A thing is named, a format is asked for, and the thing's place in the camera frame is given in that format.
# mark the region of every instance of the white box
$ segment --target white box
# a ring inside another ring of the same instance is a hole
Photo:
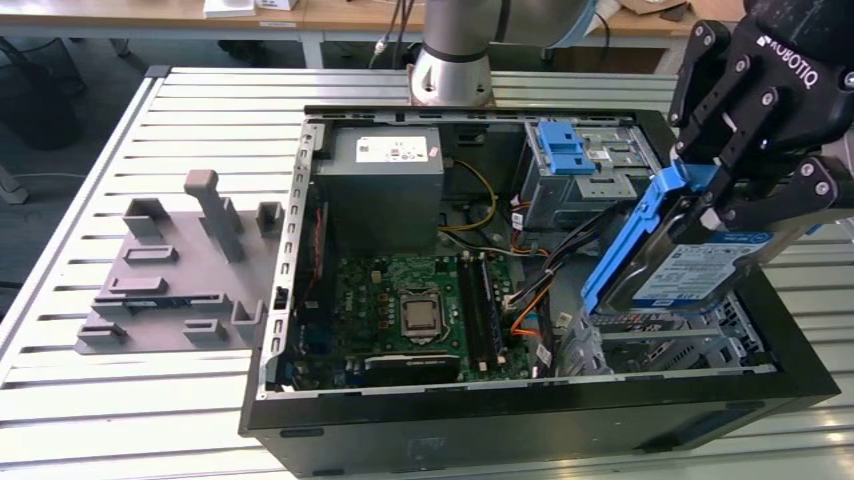
[[[204,0],[204,18],[255,15],[253,0]]]
[[[255,5],[259,8],[271,8],[273,10],[291,10],[299,0],[255,0]]]

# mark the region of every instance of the blue drive bracket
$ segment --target blue drive bracket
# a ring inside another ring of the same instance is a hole
[[[599,306],[604,287],[611,278],[620,273],[620,265],[626,261],[635,245],[643,241],[659,227],[662,222],[660,206],[667,194],[686,186],[691,191],[702,191],[711,182],[718,167],[715,165],[684,165],[675,160],[672,165],[652,177],[646,194],[635,207],[626,225],[608,248],[596,269],[587,278],[582,289],[584,309],[594,312]]]
[[[584,139],[570,122],[539,122],[539,142],[548,157],[554,175],[590,175],[596,165],[584,154]]]

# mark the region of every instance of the connector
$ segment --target connector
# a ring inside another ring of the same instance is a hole
[[[376,44],[373,45],[373,56],[379,57],[383,52],[385,51],[385,47],[388,46],[388,37],[385,37],[384,35],[380,37],[380,39],[376,41]]]

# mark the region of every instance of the desk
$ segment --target desk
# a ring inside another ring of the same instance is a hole
[[[495,73],[492,83],[499,106],[666,112],[675,80]],[[84,357],[72,350],[75,335],[120,249],[127,233],[120,214],[133,197],[157,197],[167,209],[197,210],[183,194],[184,174],[212,168],[237,209],[284,201],[303,106],[405,102],[403,72],[176,68],[167,78],[143,80],[0,324],[4,480],[292,478],[255,440],[236,433],[248,351]],[[502,465],[405,478],[851,478],[852,264],[850,237],[827,226],[766,270],[843,391],[815,408],[764,419],[678,455]]]
[[[393,11],[393,4],[379,0],[301,0],[289,12],[259,9],[253,17],[204,19],[203,3],[204,0],[4,0],[0,35],[296,40],[303,42],[305,66],[323,68],[320,43],[375,42],[388,28]],[[608,20],[611,45],[666,49],[656,72],[675,73],[695,21],[694,14],[674,23],[656,15],[639,17],[623,9]],[[423,25],[423,7],[416,6],[407,42],[420,41]],[[580,45],[602,46],[602,33],[599,29]]]

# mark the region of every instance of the yellow wire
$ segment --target yellow wire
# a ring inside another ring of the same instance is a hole
[[[483,225],[490,223],[490,220],[492,220],[492,217],[495,216],[495,210],[498,210],[498,198],[495,197],[495,191],[492,190],[492,185],[490,185],[490,182],[487,182],[483,175],[480,175],[480,172],[475,170],[475,167],[468,165],[461,160],[453,160],[453,162],[459,163],[463,167],[465,167],[468,171],[474,173],[475,177],[478,177],[478,180],[480,180],[480,183],[483,183],[483,186],[490,191],[490,200],[492,201],[492,206],[490,207],[490,214],[478,223],[472,223],[469,225],[455,225],[448,227],[439,227],[439,230],[443,232],[464,232],[465,230],[475,230],[476,228],[480,228]]]

